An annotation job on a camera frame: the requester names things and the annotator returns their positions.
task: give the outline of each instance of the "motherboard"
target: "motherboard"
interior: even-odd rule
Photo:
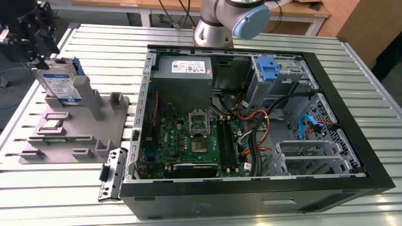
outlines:
[[[163,118],[158,147],[145,145],[141,178],[241,177],[235,143],[241,132],[241,121],[229,118]]]

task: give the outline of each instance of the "red wire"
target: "red wire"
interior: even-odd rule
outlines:
[[[154,128],[154,120],[157,118],[158,105],[159,105],[159,95],[158,95],[158,91],[157,91],[157,106],[155,106],[155,111],[154,111],[154,115],[153,115],[151,127],[150,127],[149,133],[146,135],[146,138],[141,141],[142,143],[146,141],[147,137],[151,134],[153,128]]]

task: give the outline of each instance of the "metal workbench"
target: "metal workbench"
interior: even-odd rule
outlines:
[[[103,94],[119,91],[130,97],[123,147],[130,143],[147,44],[191,45],[191,36],[191,30],[82,24],[68,28],[60,40],[62,53],[55,57],[80,58],[92,88]],[[324,213],[182,219],[153,224],[401,225],[402,110],[349,44],[336,38],[262,34],[254,40],[234,39],[234,46],[317,54],[397,188]],[[19,164],[18,154],[46,108],[44,95],[35,82],[0,136],[0,225],[141,223],[123,202],[98,203],[100,163]]]

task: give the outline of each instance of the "open computer tower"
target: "open computer tower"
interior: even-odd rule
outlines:
[[[394,187],[305,52],[149,46],[131,147],[106,168],[99,200],[139,219],[326,211]]]

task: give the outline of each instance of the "power supply label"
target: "power supply label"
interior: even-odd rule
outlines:
[[[171,72],[206,74],[206,63],[203,61],[175,60],[171,62]]]

